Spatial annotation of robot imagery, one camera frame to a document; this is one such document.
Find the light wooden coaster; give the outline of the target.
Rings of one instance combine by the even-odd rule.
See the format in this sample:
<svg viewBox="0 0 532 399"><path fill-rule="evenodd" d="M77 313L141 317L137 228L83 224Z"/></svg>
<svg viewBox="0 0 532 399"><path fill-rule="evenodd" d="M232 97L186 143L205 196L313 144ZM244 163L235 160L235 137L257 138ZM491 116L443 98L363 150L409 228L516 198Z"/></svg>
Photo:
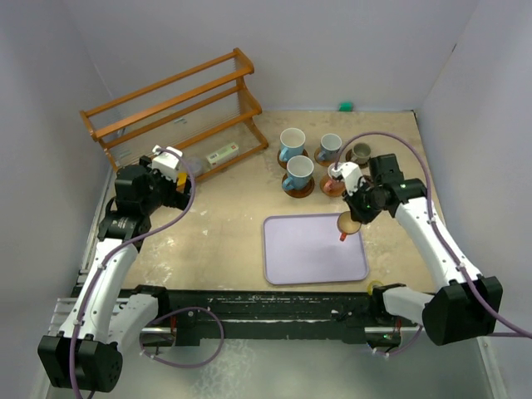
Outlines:
<svg viewBox="0 0 532 399"><path fill-rule="evenodd" d="M324 150L322 148L317 148L314 151L314 159L323 167L329 167L330 164L334 163L337 159L336 151Z"/></svg>
<svg viewBox="0 0 532 399"><path fill-rule="evenodd" d="M325 175L320 180L320 190L329 197L341 197L345 191L345 184L341 180L335 180L328 175Z"/></svg>

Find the white mug orange handle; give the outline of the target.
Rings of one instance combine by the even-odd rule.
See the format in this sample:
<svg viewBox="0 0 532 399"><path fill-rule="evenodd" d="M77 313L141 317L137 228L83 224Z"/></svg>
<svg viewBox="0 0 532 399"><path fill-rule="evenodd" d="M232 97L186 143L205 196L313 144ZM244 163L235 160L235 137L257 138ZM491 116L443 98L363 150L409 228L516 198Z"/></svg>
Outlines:
<svg viewBox="0 0 532 399"><path fill-rule="evenodd" d="M345 190L345 185L342 181L340 180L335 180L332 176L331 176L331 173L334 169L334 164L330 164L330 166L328 167L328 177L323 185L323 190L326 194L328 195L331 195L331 196L339 196L342 194L342 192Z"/></svg>

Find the dark walnut coaster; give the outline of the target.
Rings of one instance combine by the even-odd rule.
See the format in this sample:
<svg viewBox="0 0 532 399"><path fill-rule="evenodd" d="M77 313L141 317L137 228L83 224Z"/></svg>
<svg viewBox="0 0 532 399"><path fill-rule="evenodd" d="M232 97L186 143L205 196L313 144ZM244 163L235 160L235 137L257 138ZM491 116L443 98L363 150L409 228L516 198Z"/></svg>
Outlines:
<svg viewBox="0 0 532 399"><path fill-rule="evenodd" d="M354 149L350 149L346 153L345 159L346 161L357 164L361 169L363 169L363 168L367 168L370 156L371 156L370 153L368 154L360 153L360 152L355 152Z"/></svg>

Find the olive green mug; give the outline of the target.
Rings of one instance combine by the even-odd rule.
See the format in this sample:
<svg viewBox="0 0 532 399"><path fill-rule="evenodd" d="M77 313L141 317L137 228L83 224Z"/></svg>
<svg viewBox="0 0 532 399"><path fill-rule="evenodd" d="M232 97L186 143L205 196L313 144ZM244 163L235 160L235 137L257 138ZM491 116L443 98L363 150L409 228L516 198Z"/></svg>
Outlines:
<svg viewBox="0 0 532 399"><path fill-rule="evenodd" d="M372 154L370 145L364 142L355 144L352 148L352 161L358 165L365 165Z"/></svg>

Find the white mug grey-blue handle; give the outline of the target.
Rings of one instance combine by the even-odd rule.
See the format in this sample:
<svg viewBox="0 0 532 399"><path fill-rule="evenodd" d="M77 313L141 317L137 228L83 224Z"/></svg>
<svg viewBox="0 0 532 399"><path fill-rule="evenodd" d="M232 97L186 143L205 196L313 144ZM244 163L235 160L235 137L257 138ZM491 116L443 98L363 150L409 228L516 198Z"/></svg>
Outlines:
<svg viewBox="0 0 532 399"><path fill-rule="evenodd" d="M339 152L339 150L342 148L342 138L333 133L323 135L320 140L320 148Z"/></svg>

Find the white mug blue handle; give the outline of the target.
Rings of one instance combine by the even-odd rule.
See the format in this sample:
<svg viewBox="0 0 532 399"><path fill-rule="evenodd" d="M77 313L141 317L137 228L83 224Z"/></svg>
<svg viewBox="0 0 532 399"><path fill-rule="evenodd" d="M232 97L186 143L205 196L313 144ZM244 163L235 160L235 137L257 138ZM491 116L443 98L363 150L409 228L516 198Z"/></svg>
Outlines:
<svg viewBox="0 0 532 399"><path fill-rule="evenodd" d="M302 157L295 165L290 165L287 168L287 174L295 177L313 176L314 164L308 157Z"/></svg>

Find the ringed brown wooden coaster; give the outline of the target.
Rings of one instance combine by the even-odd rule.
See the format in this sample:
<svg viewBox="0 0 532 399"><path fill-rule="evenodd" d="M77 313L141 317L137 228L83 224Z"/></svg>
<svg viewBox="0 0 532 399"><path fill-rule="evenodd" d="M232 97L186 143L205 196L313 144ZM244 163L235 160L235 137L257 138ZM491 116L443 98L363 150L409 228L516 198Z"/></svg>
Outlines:
<svg viewBox="0 0 532 399"><path fill-rule="evenodd" d="M308 153L305 149L294 152L293 150L284 148L278 151L277 162L281 168L286 170L290 165L295 165L302 157L307 156Z"/></svg>

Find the large light blue mug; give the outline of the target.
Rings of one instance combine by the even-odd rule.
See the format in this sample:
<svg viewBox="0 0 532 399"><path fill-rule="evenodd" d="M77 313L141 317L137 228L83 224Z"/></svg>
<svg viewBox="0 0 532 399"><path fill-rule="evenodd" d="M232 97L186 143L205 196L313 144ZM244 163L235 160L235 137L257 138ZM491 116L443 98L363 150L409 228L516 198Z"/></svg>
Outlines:
<svg viewBox="0 0 532 399"><path fill-rule="evenodd" d="M280 134L280 152L278 160L280 162L288 162L291 158L297 155L302 155L306 136L299 128L287 128Z"/></svg>

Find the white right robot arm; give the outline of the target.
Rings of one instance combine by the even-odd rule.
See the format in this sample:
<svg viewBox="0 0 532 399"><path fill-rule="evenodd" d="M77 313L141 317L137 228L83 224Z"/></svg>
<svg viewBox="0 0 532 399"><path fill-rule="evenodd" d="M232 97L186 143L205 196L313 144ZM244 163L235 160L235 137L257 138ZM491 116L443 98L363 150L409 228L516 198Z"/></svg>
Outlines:
<svg viewBox="0 0 532 399"><path fill-rule="evenodd" d="M423 326L437 346L487 336L495 330L493 312L500 307L503 288L495 277L485 277L460 251L442 224L426 185L407 179L393 154L369 160L365 177L353 162L341 162L332 171L343 181L343 200L353 223L370 224L387 212L416 246L436 286L422 293L402 283L372 290L371 319L388 325L397 317Z"/></svg>

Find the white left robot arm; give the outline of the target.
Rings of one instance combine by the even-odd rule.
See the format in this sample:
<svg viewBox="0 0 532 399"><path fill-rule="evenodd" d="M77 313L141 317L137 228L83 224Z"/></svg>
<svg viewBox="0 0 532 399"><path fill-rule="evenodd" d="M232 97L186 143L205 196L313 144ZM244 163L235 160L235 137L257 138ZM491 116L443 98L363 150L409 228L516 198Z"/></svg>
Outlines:
<svg viewBox="0 0 532 399"><path fill-rule="evenodd" d="M83 392L111 392L120 377L123 357L149 322L168 322L171 306L162 287L143 288L123 308L117 300L125 277L145 238L155 234L150 217L160 207L186 214L195 198L195 178L178 188L179 172L189 166L180 150L156 146L116 172L115 195L98 227L89 274L66 320L42 337L37 354L52 386Z"/></svg>

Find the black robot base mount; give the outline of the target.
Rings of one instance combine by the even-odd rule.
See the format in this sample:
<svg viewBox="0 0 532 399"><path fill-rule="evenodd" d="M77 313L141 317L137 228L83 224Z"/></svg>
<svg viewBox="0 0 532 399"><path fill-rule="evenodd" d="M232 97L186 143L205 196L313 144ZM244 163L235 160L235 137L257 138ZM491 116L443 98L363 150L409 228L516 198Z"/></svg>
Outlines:
<svg viewBox="0 0 532 399"><path fill-rule="evenodd" d="M406 319L380 317L372 300L357 292L297 291L161 291L146 286L162 304L156 321L143 328L173 340L176 346L197 346L203 339L333 340L394 347L416 331Z"/></svg>

